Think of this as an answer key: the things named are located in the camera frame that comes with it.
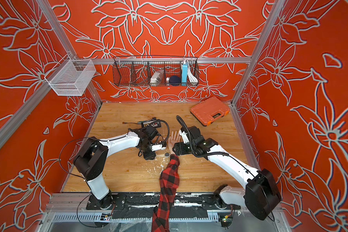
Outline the beige wrist watch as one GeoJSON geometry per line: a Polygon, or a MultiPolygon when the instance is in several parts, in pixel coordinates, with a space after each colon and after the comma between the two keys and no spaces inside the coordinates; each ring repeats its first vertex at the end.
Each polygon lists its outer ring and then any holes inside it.
{"type": "Polygon", "coordinates": [[[170,150],[166,147],[165,150],[158,150],[155,152],[157,157],[169,157],[170,150]]]}

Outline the red black plaid sleeve forearm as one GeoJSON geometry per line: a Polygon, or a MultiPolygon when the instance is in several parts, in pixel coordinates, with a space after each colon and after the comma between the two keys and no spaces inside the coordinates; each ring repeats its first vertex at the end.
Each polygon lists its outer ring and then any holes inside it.
{"type": "Polygon", "coordinates": [[[152,232],[169,231],[170,210],[175,202],[176,192],[180,183],[179,166],[179,157],[172,154],[167,167],[160,174],[160,196],[158,205],[153,209],[152,232]]]}

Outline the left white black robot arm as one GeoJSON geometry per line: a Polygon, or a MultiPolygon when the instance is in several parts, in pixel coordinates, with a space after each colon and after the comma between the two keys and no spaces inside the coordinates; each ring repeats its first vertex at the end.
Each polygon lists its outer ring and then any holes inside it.
{"type": "Polygon", "coordinates": [[[84,178],[90,189],[87,209],[111,210],[121,208],[104,179],[104,169],[108,159],[127,149],[138,149],[138,155],[145,160],[154,160],[156,152],[166,149],[168,136],[164,136],[152,126],[132,129],[127,133],[98,139],[89,137],[73,159],[73,165],[84,178]]]}

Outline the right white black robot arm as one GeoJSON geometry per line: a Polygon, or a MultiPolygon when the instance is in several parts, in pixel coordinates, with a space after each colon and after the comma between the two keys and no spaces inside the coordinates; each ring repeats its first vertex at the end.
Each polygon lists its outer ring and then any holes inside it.
{"type": "Polygon", "coordinates": [[[273,210],[282,197],[272,173],[267,169],[258,170],[243,163],[216,142],[201,142],[197,147],[191,146],[189,142],[175,143],[173,152],[177,155],[192,154],[206,158],[243,187],[243,190],[223,187],[218,195],[225,204],[246,207],[259,220],[274,219],[273,210]]]}

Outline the pale mannequin hand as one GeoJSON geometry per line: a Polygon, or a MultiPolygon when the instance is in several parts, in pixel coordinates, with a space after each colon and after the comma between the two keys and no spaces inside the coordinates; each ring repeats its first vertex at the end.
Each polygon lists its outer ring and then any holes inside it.
{"type": "Polygon", "coordinates": [[[168,141],[167,141],[167,146],[169,149],[169,153],[171,155],[174,154],[173,148],[175,146],[175,143],[180,143],[181,140],[182,140],[182,137],[181,137],[179,131],[172,131],[171,132],[171,135],[169,136],[168,141]]]}

